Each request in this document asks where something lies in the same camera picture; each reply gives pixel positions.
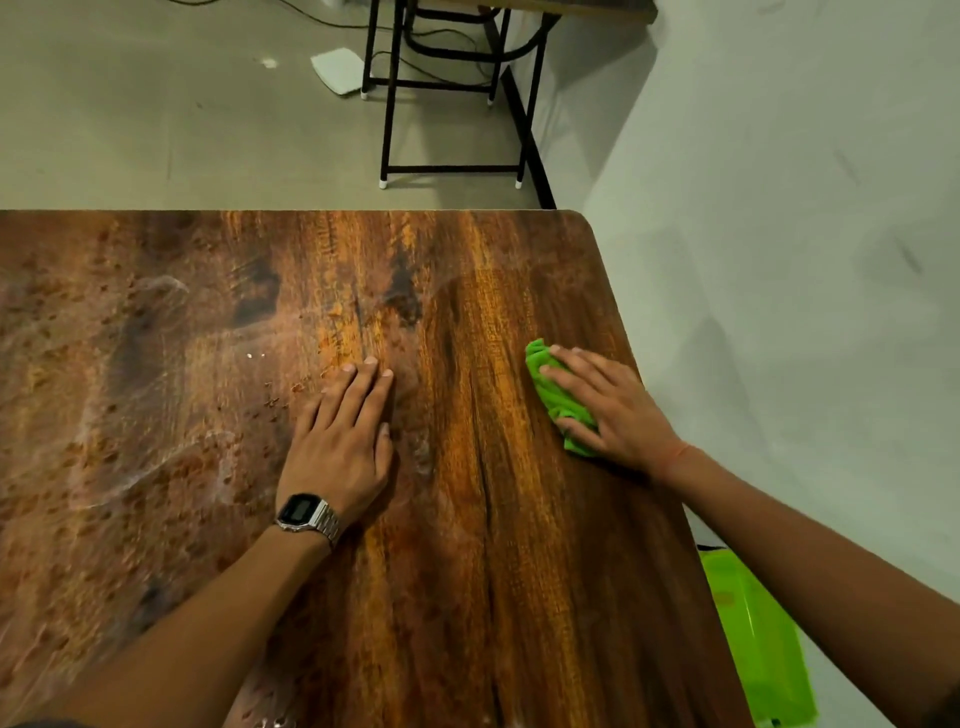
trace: green plastic container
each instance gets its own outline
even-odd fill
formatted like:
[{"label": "green plastic container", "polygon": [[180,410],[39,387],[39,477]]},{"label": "green plastic container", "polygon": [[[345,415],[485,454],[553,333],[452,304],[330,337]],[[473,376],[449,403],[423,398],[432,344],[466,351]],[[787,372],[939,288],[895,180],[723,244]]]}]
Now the green plastic container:
[{"label": "green plastic container", "polygon": [[793,620],[732,551],[700,558],[754,723],[813,723],[817,704]]}]

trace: black metal stand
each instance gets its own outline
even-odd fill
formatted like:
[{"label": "black metal stand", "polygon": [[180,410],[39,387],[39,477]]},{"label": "black metal stand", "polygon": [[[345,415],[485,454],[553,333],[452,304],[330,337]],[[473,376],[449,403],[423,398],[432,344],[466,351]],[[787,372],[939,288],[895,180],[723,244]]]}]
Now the black metal stand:
[{"label": "black metal stand", "polygon": [[[371,0],[370,28],[367,33],[367,53],[364,58],[363,82],[360,87],[361,98],[366,99],[371,88],[378,85],[387,87],[387,111],[383,129],[383,156],[380,161],[380,189],[386,189],[387,178],[390,174],[445,174],[445,173],[493,173],[516,174],[516,188],[523,184],[523,172],[526,166],[527,146],[533,140],[534,109],[537,105],[537,91],[540,87],[540,72],[543,69],[543,54],[546,50],[546,37],[550,29],[560,19],[558,15],[545,13],[540,21],[540,29],[521,48],[510,53],[504,53],[507,29],[510,23],[510,11],[503,12],[503,23],[497,47],[492,53],[478,51],[455,51],[448,48],[425,46],[416,41],[413,33],[414,20],[417,17],[450,20],[463,23],[484,23],[491,20],[499,10],[491,10],[480,14],[464,12],[418,10],[418,0],[396,0],[394,5],[394,27],[390,46],[390,76],[377,78],[371,75],[373,58],[373,42],[376,36],[376,21],[379,13],[380,0]],[[485,61],[493,63],[493,76],[488,84],[466,85],[449,84],[435,81],[405,81],[397,77],[400,66],[400,41],[405,38],[407,45],[418,53],[434,58],[446,58],[459,61]],[[534,76],[530,87],[530,99],[527,102],[526,129],[520,139],[520,159],[516,164],[391,164],[390,145],[394,133],[394,110],[396,107],[396,90],[398,88],[434,88],[445,91],[468,91],[472,93],[486,93],[487,105],[493,105],[499,82],[501,65],[525,55],[536,49],[534,60]]]}]

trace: white wall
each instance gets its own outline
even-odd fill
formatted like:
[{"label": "white wall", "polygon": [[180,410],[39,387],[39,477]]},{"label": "white wall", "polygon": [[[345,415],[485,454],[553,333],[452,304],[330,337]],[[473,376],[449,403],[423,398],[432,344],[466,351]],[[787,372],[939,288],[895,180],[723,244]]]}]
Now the white wall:
[{"label": "white wall", "polygon": [[[960,3],[659,4],[656,52],[609,61],[629,31],[598,21],[550,38],[560,121],[537,129],[651,390],[738,473],[960,599]],[[596,63],[564,84],[573,58]],[[821,725],[886,724],[806,647]]]}]

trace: table leg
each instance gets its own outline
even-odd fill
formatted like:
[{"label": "table leg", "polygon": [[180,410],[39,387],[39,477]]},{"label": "table leg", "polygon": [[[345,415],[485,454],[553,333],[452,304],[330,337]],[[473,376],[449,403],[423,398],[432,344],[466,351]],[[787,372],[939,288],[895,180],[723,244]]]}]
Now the table leg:
[{"label": "table leg", "polygon": [[363,81],[360,84],[360,98],[367,100],[367,91],[371,88],[370,67],[373,63],[373,42],[376,40],[376,17],[380,12],[380,0],[370,0],[370,25],[367,28],[367,53],[363,58]]},{"label": "table leg", "polygon": [[390,44],[390,81],[387,84],[387,118],[383,128],[383,159],[380,161],[380,189],[387,188],[387,166],[390,164],[390,141],[394,135],[396,77],[400,68],[400,39],[403,36],[403,10],[407,0],[395,0],[394,38]]},{"label": "table leg", "polygon": [[[550,17],[553,16],[545,12],[540,20],[540,25],[542,26],[547,21],[547,18]],[[540,88],[540,72],[543,70],[543,54],[545,51],[546,35],[543,36],[543,40],[541,40],[540,45],[537,46],[537,55],[534,58],[534,77],[530,83],[530,100],[527,102],[526,135],[521,142],[520,164],[516,170],[517,189],[520,189],[523,186],[523,171],[526,168],[527,161],[527,145],[532,143],[534,138],[534,109],[537,107],[537,91]]]},{"label": "table leg", "polygon": [[490,79],[490,95],[487,97],[487,106],[493,106],[493,97],[496,96],[496,86],[500,82],[500,57],[503,56],[503,47],[507,42],[507,29],[510,27],[510,8],[503,11],[503,22],[500,24],[500,35],[493,52],[496,61],[493,62],[493,76]]}]

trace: hand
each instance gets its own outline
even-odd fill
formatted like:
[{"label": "hand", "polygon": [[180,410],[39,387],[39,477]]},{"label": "hand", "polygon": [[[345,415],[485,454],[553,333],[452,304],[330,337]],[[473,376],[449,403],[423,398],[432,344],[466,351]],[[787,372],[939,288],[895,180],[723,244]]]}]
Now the hand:
[{"label": "hand", "polygon": [[376,372],[372,356],[359,372],[345,364],[303,408],[276,486],[278,513],[290,496],[312,493],[330,504],[345,530],[383,490],[394,444],[380,418],[394,373]]},{"label": "hand", "polygon": [[614,462],[653,476],[685,447],[630,367],[580,349],[554,345],[550,353],[570,371],[544,365],[540,373],[585,406],[599,430],[561,417],[556,425],[562,432]]}]

